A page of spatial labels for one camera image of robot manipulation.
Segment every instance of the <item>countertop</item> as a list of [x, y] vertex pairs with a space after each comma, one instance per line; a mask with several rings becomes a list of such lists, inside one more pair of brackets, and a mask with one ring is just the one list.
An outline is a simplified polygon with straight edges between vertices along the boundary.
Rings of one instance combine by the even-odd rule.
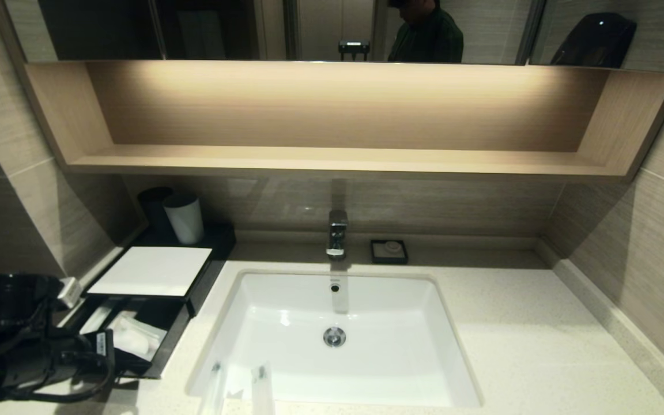
[[[409, 265], [364, 265], [366, 246], [350, 248], [350, 275], [429, 276], [440, 286], [480, 390], [481, 408], [414, 408], [277, 402], [282, 414], [664, 414], [664, 399], [613, 337], [531, 251], [408, 246]], [[238, 273], [324, 273], [314, 244], [238, 244], [205, 305], [190, 321], [162, 380], [126, 380], [108, 397], [71, 405], [0, 402], [8, 413], [151, 415], [198, 413], [188, 389]], [[63, 393], [58, 384], [50, 391]], [[224, 414], [250, 414], [250, 402], [227, 399]]]

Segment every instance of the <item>sink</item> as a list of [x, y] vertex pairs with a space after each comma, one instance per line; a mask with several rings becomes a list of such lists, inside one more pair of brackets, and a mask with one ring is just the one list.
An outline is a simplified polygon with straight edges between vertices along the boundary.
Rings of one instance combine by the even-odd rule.
[[253, 399], [258, 368], [268, 399], [480, 406], [429, 279], [244, 273], [227, 304], [190, 387], [205, 408]]

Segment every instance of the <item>faucet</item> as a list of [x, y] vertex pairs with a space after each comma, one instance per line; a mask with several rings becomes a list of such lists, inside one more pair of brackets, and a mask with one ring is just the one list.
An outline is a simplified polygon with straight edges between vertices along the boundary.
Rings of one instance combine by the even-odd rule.
[[327, 256], [332, 261], [345, 259], [345, 230], [348, 228], [348, 214], [344, 210], [330, 211], [330, 241]]

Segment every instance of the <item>soap bar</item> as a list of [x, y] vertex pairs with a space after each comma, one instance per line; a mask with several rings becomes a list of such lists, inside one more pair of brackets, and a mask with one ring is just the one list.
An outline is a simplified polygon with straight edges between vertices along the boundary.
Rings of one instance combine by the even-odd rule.
[[372, 263], [404, 263], [409, 262], [403, 241], [371, 241]]

